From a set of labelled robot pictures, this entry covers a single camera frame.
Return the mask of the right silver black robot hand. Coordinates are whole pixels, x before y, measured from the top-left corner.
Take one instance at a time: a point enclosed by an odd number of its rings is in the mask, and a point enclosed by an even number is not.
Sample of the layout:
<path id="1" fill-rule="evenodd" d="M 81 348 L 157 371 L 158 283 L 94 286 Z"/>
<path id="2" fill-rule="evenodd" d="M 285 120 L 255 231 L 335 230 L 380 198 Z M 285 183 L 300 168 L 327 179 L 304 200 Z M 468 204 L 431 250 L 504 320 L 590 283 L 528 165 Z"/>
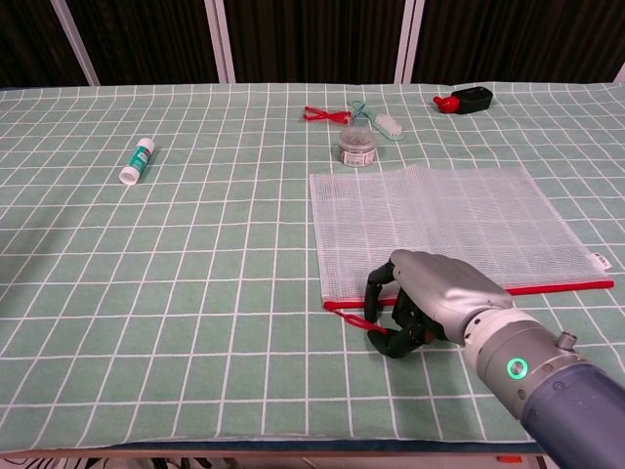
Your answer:
<path id="1" fill-rule="evenodd" d="M 367 337 L 382 355 L 403 358 L 433 340 L 463 346 L 471 320 L 491 310 L 513 307 L 512 296 L 470 264 L 440 254 L 398 249 L 371 272 L 364 297 L 364 318 L 378 320 L 383 286 L 399 286 L 392 319 L 399 330 L 370 330 Z"/>

